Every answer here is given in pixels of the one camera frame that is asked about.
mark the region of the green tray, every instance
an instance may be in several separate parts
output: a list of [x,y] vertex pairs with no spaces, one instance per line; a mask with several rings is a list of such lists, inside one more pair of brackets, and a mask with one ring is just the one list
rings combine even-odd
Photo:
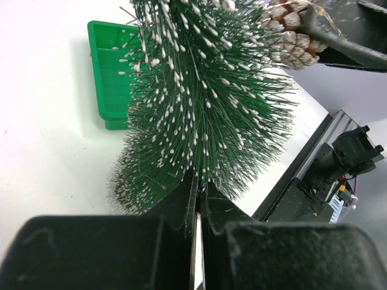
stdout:
[[131,71],[129,64],[133,56],[126,58],[128,62],[120,62],[120,59],[140,45],[140,39],[137,38],[123,48],[130,40],[130,34],[137,34],[138,27],[101,21],[91,21],[87,27],[99,115],[108,130],[127,129],[126,113],[128,103],[132,100],[130,84],[134,78],[128,74],[120,75],[119,72]]

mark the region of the green foliage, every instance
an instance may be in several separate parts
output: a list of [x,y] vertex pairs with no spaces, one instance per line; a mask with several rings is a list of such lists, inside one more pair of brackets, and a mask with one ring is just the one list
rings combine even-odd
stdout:
[[261,28],[265,7],[203,0],[135,1],[141,47],[129,133],[112,179],[128,211],[165,197],[186,170],[230,199],[275,160],[287,139],[292,81],[273,73],[279,47]]

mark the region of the white table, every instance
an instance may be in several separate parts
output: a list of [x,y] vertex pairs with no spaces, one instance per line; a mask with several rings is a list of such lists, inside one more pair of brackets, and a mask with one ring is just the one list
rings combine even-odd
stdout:
[[[42,214],[111,214],[106,177],[124,131],[97,113],[86,25],[125,23],[118,0],[0,2],[0,260],[15,233]],[[246,198],[252,214],[327,111],[303,89],[287,151]]]

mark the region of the pine cone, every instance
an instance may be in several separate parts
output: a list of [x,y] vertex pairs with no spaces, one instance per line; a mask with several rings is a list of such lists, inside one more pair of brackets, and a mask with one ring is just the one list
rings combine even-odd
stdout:
[[[286,3],[287,0],[271,0],[270,5]],[[327,48],[322,42],[313,39],[301,30],[302,20],[309,4],[297,2],[273,7],[262,17],[262,26],[271,29],[274,37],[267,45],[279,45],[284,51],[275,61],[287,65],[289,69],[301,70],[319,61],[317,53]]]

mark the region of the gray wall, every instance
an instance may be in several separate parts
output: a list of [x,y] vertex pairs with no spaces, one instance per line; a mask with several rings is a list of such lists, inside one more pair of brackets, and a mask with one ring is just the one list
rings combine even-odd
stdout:
[[[314,65],[290,75],[331,114],[343,109],[360,125],[387,117],[387,74]],[[359,176],[357,209],[343,222],[365,230],[387,266],[387,163]]]

